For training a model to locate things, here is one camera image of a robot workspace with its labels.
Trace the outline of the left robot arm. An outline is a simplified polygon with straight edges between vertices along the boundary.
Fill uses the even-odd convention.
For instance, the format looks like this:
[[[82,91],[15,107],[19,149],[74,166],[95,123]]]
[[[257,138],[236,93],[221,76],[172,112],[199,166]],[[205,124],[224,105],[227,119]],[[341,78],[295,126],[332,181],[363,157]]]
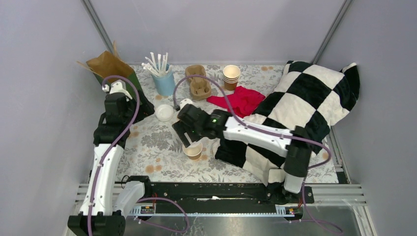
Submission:
[[[137,200],[147,202],[152,188],[132,181],[113,200],[119,161],[124,153],[129,128],[136,120],[139,105],[125,90],[109,92],[105,112],[93,133],[94,161],[83,204],[77,215],[69,216],[67,226],[77,236],[122,236],[126,218]]]

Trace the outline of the brown cardboard cup carrier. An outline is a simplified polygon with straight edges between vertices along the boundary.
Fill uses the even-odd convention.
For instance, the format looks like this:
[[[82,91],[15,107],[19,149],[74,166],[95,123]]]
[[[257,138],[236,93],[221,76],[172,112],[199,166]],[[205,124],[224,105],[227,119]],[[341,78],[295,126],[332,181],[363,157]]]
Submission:
[[[185,69],[185,75],[206,76],[206,70],[202,65],[190,65]],[[204,100],[211,96],[211,85],[201,77],[190,77],[187,79],[190,85],[190,93],[194,100]]]

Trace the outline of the white plastic cup lid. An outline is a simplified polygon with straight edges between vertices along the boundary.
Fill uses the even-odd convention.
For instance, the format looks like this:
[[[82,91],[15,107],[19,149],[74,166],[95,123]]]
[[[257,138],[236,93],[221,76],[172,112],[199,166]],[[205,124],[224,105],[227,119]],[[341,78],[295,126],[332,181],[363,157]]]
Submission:
[[[174,116],[174,108],[168,104],[161,104],[155,108],[155,115],[161,122],[167,122]]]

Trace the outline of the brown paper coffee cup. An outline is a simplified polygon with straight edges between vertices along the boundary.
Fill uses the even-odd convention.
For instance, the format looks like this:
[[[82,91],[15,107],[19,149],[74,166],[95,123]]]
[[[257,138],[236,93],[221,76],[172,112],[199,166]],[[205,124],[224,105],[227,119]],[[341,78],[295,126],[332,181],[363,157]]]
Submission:
[[[191,160],[200,158],[203,151],[203,143],[201,141],[194,142],[190,146],[186,147],[182,145],[183,153]]]

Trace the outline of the stack of brown paper cups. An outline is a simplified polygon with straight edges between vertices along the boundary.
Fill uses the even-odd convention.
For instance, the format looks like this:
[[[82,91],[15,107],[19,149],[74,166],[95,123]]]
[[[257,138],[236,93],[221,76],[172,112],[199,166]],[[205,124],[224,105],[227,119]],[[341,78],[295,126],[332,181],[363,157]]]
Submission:
[[[224,88],[229,91],[236,89],[240,79],[240,68],[236,65],[227,65],[223,69]]]

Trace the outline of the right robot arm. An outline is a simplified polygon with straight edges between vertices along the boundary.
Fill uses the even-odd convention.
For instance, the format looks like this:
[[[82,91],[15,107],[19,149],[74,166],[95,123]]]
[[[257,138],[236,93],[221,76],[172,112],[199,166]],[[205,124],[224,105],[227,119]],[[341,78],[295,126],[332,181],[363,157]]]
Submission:
[[[301,197],[311,155],[307,133],[302,127],[297,126],[294,130],[268,127],[219,109],[208,114],[191,103],[181,107],[177,118],[172,127],[186,148],[204,137],[219,138],[244,142],[284,157],[282,196],[290,203]]]

